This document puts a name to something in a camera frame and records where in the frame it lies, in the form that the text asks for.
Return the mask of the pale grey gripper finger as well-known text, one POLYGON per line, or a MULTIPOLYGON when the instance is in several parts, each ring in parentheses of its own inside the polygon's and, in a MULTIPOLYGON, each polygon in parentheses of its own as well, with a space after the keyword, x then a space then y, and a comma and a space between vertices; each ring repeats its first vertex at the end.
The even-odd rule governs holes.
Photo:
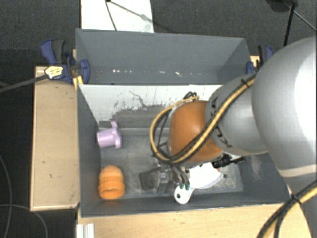
POLYGON ((157 180, 155 182, 152 182, 152 181, 143 182, 143 183, 141 183, 141 188, 143 190, 158 190, 159 189, 159 181, 157 180))
POLYGON ((140 181, 156 181, 159 179, 161 168, 154 168, 148 171, 139 173, 140 181))

